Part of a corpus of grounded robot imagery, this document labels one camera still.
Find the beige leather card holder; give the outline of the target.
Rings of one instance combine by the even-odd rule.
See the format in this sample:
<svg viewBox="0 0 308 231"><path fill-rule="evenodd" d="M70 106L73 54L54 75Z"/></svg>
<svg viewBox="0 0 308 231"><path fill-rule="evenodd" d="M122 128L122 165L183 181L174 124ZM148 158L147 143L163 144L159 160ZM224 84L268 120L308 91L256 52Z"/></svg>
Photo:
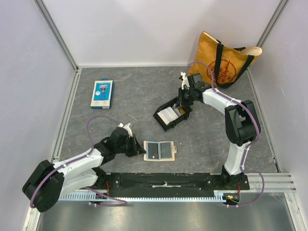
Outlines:
<svg viewBox="0 0 308 231"><path fill-rule="evenodd" d="M148 159L147 156L147 144L153 142L158 144L158 154L159 158L158 159ZM161 152L160 152L160 143L165 142L165 141L144 141L143 142L143 148L146 151L146 154L143 155L144 161L152 161L152 162L166 162L166 161L175 161L175 154L177 153L177 148L174 145L173 141L168 141L171 143L171 150L172 150L172 158L171 159L161 159Z"/></svg>

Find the black plastic card box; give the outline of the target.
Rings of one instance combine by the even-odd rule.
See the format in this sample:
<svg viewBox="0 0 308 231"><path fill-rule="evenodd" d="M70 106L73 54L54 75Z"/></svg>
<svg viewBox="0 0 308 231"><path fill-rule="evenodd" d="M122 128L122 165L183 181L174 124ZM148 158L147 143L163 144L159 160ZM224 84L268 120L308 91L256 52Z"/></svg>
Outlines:
<svg viewBox="0 0 308 231"><path fill-rule="evenodd" d="M154 113L153 117L164 131L174 128L178 123L187 120L191 107L176 107L177 97L160 106Z"/></svg>

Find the black VIP card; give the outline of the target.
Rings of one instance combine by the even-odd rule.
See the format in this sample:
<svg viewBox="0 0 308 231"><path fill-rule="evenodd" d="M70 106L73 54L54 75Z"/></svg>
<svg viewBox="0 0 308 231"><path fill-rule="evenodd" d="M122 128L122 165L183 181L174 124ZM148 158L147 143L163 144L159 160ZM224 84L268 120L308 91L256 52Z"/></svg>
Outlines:
<svg viewBox="0 0 308 231"><path fill-rule="evenodd" d="M148 159L158 159L158 144L150 142L147 144L147 156Z"/></svg>

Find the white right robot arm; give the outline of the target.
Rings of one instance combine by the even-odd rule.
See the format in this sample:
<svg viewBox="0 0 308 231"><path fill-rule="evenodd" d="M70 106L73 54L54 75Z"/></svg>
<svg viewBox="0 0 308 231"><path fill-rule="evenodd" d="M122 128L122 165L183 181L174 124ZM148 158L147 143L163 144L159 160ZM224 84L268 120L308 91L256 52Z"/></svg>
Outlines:
<svg viewBox="0 0 308 231"><path fill-rule="evenodd" d="M194 101L212 106L225 117L225 131L230 141L227 161L220 175L221 186L232 189L244 180L244 164L250 146L260 134L260 124L252 101L234 99L203 82L200 74L181 72L177 107L189 107Z"/></svg>

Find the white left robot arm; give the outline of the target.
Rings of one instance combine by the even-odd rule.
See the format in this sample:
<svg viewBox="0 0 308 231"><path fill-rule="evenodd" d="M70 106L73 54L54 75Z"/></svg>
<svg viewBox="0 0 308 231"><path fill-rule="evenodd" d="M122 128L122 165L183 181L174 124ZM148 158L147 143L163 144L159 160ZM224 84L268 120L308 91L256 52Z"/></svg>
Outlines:
<svg viewBox="0 0 308 231"><path fill-rule="evenodd" d="M42 213L53 207L60 197L75 190L104 187L106 177L100 166L112 161L117 154L134 157L145 153L129 127L117 127L109 137L75 157L57 163L41 161L22 192L30 200L30 207Z"/></svg>

